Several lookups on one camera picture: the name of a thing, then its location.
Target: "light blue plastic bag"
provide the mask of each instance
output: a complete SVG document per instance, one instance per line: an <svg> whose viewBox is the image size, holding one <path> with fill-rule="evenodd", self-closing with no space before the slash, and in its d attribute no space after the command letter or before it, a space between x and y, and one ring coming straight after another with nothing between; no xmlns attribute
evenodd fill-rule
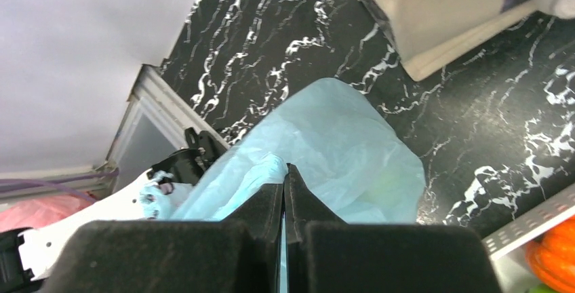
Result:
<svg viewBox="0 0 575 293"><path fill-rule="evenodd" d="M414 222L421 161L369 102L320 79L266 116L203 175L173 220L221 220L295 164L308 188L346 222Z"/></svg>

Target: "white shelf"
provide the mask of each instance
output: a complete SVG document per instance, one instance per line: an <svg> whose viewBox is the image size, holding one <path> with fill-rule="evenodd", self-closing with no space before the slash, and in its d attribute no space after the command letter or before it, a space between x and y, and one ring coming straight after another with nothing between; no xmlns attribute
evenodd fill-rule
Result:
<svg viewBox="0 0 575 293"><path fill-rule="evenodd" d="M575 215L575 184L483 239L492 261Z"/></svg>
<svg viewBox="0 0 575 293"><path fill-rule="evenodd" d="M575 215L575 184L483 239L504 293L540 283L525 258L525 244Z"/></svg>
<svg viewBox="0 0 575 293"><path fill-rule="evenodd" d="M513 250L492 264L503 293L524 293L541 283L525 260L524 247Z"/></svg>

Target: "pumpkin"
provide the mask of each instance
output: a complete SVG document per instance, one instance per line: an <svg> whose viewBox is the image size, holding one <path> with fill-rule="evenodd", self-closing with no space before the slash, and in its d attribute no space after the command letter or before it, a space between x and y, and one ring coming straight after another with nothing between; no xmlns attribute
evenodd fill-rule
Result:
<svg viewBox="0 0 575 293"><path fill-rule="evenodd" d="M535 275L561 293L575 293L575 216L527 244L527 262Z"/></svg>

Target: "black marble floor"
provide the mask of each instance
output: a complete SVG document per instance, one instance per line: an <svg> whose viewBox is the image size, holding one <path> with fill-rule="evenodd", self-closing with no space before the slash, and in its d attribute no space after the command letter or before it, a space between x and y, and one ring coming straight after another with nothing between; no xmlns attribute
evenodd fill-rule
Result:
<svg viewBox="0 0 575 293"><path fill-rule="evenodd" d="M418 222L486 236L575 181L575 21L534 14L414 83L356 0L196 0L163 78L230 143L337 77L423 161Z"/></svg>

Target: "white wall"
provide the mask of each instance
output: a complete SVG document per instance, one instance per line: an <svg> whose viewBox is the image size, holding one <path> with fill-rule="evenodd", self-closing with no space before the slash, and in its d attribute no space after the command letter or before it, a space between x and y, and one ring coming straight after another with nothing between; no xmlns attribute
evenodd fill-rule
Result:
<svg viewBox="0 0 575 293"><path fill-rule="evenodd" d="M99 164L194 0L0 0L0 173Z"/></svg>

